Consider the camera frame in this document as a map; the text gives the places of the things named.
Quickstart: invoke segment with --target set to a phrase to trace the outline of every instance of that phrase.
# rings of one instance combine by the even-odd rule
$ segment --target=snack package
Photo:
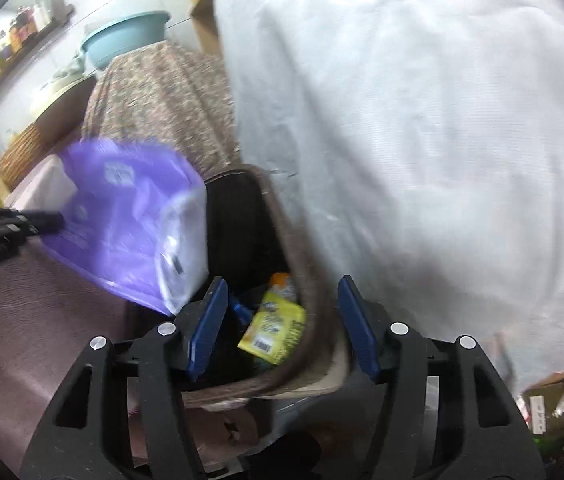
[[[305,322],[306,311],[301,306],[268,291],[238,348],[280,364],[300,341]]]

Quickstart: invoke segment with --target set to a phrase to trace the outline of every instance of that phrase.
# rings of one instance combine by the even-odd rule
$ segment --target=white cloth
[[[247,162],[332,286],[564,368],[564,0],[215,0]]]

